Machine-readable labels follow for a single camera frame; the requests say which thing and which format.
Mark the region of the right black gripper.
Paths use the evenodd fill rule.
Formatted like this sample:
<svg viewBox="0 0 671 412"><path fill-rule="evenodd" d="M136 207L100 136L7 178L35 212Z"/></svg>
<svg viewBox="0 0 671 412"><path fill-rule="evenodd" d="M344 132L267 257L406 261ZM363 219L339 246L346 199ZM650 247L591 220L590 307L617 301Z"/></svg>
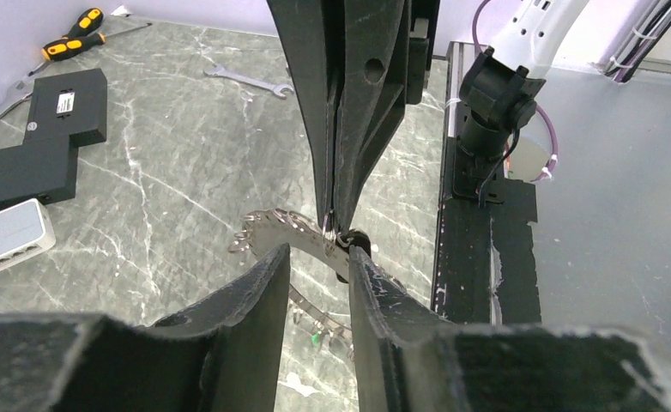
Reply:
<svg viewBox="0 0 671 412"><path fill-rule="evenodd" d="M406 80L409 105L421 102L428 83L439 5L439 0L409 1ZM391 102L400 93L398 88L387 84L387 75L402 19L409 17L407 3L344 3L343 84L335 150L330 65L333 58L329 55L331 12L327 3L271 0L268 6L285 52L311 149L317 217L329 217L333 197L335 230L347 231L360 195L360 174L366 170L363 150L377 123L377 111L384 108L382 100Z"/></svg>

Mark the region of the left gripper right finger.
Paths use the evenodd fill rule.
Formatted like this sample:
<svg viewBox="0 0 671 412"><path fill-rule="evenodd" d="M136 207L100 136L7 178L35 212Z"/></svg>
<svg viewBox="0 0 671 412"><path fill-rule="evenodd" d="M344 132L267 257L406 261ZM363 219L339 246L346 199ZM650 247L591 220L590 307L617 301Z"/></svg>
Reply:
<svg viewBox="0 0 671 412"><path fill-rule="evenodd" d="M455 324L359 247L349 303L363 411L671 411L671 360L636 330Z"/></svg>

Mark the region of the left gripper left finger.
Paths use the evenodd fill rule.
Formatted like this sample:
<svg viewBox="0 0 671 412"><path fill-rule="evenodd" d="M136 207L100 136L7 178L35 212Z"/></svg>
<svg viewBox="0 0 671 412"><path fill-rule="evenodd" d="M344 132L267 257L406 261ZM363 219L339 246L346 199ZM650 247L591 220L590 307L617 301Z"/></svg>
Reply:
<svg viewBox="0 0 671 412"><path fill-rule="evenodd" d="M0 313L0 411L270 411L290 248L150 326L104 313Z"/></svg>

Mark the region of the silver disc keyring with keys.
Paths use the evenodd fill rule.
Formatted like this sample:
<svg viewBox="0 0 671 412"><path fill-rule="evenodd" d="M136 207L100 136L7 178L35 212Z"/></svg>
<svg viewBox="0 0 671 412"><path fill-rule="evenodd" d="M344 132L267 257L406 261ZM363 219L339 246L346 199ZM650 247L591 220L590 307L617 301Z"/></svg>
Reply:
<svg viewBox="0 0 671 412"><path fill-rule="evenodd" d="M332 237L299 212L254 210L227 251L262 258L276 246L290 248L292 268L288 292L289 321L306 332L316 350L354 360L353 332L348 309L348 257Z"/></svg>

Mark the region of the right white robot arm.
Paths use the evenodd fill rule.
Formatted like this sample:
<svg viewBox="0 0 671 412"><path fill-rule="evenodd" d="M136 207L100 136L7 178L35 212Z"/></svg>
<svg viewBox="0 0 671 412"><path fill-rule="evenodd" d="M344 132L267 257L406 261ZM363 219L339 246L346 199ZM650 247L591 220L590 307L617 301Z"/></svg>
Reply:
<svg viewBox="0 0 671 412"><path fill-rule="evenodd" d="M583 1L524 1L460 89L463 147L486 161L535 114L535 96ZM319 226L351 227L372 169L421 98L436 1L271 1L311 148Z"/></svg>

